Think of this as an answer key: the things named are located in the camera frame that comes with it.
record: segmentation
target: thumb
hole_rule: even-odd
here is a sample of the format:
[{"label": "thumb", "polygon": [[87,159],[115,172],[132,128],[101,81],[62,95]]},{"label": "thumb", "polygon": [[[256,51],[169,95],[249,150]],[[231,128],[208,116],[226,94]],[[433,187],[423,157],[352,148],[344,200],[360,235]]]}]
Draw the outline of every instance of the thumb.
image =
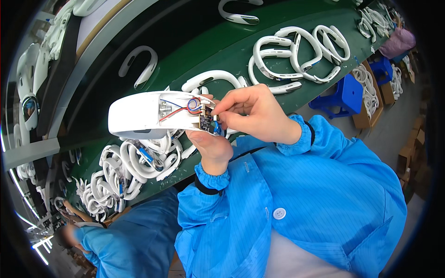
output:
[{"label": "thumb", "polygon": [[254,126],[252,125],[254,116],[241,116],[240,114],[231,111],[221,112],[219,114],[219,119],[226,123],[227,127],[247,134],[250,134],[250,131]]},{"label": "thumb", "polygon": [[192,131],[187,133],[190,141],[195,145],[202,148],[210,147],[214,144],[215,136],[212,136],[204,131]]}]

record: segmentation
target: fluorescent light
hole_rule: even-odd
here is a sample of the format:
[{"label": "fluorescent light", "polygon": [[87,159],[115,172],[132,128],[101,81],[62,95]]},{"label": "fluorescent light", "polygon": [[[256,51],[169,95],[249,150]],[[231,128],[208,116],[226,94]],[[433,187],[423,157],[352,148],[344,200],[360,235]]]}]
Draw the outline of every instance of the fluorescent light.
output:
[{"label": "fluorescent light", "polygon": [[1,132],[1,126],[0,126],[0,141],[1,141],[1,148],[2,148],[3,152],[6,152],[6,148],[4,147],[4,142],[3,142],[3,134]]},{"label": "fluorescent light", "polygon": [[26,197],[24,197],[26,204],[29,206],[29,209],[32,211],[32,213],[39,218],[39,215],[37,214],[37,212],[32,208],[31,204],[29,203],[28,199]]},{"label": "fluorescent light", "polygon": [[46,245],[44,243],[42,243],[42,246],[45,248],[46,252],[51,253],[51,251],[49,251],[48,247],[46,247]]},{"label": "fluorescent light", "polygon": [[31,229],[31,228],[37,228],[37,226],[36,225],[34,225],[34,224],[32,224],[31,222],[29,222],[28,220],[26,220],[23,216],[21,216],[20,214],[18,214],[17,212],[16,212],[16,214],[17,214],[17,216],[21,219],[21,220],[23,220],[23,221],[25,221],[26,223],[28,223],[29,225],[31,225],[32,227],[30,227],[30,228],[28,228],[29,230]]},{"label": "fluorescent light", "polygon": [[42,259],[42,261],[48,265],[48,261],[45,259],[45,257],[42,255],[42,253],[40,253],[40,251],[38,249],[35,249],[37,254],[39,254],[40,258]]},{"label": "fluorescent light", "polygon": [[45,242],[48,242],[51,238],[53,238],[53,236],[50,236],[49,238],[46,238],[46,239],[42,240],[41,242],[38,242],[38,243],[34,244],[32,246],[32,248],[36,249],[37,247],[39,247],[40,245],[44,244]]},{"label": "fluorescent light", "polygon": [[9,172],[11,173],[11,177],[12,177],[14,183],[16,184],[17,189],[19,190],[20,194],[22,194],[22,197],[25,197],[25,194],[23,194],[23,191],[20,188],[19,181],[17,180],[16,175],[14,174],[14,171],[12,169],[9,169]]}]

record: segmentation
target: pink jacket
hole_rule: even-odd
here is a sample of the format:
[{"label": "pink jacket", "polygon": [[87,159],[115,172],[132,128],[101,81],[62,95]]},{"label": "pink jacket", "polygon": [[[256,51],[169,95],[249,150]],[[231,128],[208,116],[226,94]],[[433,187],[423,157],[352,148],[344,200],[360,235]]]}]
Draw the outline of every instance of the pink jacket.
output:
[{"label": "pink jacket", "polygon": [[388,59],[392,59],[416,46],[414,35],[403,28],[397,27],[379,50]]}]

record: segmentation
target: wrist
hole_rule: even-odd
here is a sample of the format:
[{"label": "wrist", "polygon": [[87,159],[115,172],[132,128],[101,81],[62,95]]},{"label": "wrist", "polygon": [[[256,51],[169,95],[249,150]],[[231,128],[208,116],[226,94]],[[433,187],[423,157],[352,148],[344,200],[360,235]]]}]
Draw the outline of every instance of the wrist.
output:
[{"label": "wrist", "polygon": [[298,122],[293,121],[289,118],[287,118],[286,124],[284,125],[283,130],[283,136],[276,142],[276,143],[282,143],[286,145],[293,145],[298,140],[300,140],[301,137],[301,126]]},{"label": "wrist", "polygon": [[229,161],[217,161],[211,158],[203,157],[201,159],[201,165],[204,172],[212,176],[219,176],[225,173]]}]

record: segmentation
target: white button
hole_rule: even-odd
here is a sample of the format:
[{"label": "white button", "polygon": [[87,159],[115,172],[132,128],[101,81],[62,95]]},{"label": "white button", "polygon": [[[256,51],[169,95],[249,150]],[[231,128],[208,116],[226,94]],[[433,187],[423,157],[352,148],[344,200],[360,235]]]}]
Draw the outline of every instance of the white button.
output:
[{"label": "white button", "polygon": [[277,208],[276,210],[274,210],[273,217],[276,220],[283,219],[285,216],[286,216],[286,210],[285,209]]}]

